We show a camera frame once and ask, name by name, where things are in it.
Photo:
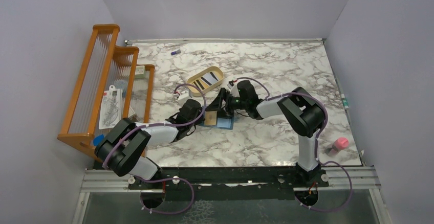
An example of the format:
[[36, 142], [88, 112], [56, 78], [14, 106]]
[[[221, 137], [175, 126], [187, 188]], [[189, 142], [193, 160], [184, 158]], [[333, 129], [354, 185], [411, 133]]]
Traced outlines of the tan credit card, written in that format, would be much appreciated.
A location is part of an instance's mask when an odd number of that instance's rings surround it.
[[204, 126], [216, 126], [218, 120], [217, 111], [206, 111], [204, 113]]

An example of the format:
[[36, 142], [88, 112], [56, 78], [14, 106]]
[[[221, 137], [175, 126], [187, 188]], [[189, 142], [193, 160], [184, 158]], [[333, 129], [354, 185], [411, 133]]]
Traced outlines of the teal card holder wallet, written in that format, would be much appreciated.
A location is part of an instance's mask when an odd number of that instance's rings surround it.
[[216, 126], [204, 126], [204, 127], [232, 130], [233, 124], [234, 124], [234, 116], [229, 116], [226, 118], [218, 118]]

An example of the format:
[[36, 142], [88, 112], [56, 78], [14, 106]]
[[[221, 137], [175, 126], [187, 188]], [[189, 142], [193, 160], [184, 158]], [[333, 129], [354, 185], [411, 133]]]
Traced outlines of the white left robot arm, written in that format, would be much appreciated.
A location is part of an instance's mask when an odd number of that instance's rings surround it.
[[160, 184], [160, 167], [142, 152], [148, 145], [174, 143], [189, 136], [192, 128], [203, 121], [203, 107], [188, 99], [177, 113], [162, 123], [136, 123], [121, 119], [96, 146], [94, 154], [103, 161], [103, 167], [117, 176], [131, 174], [141, 178], [148, 188]]

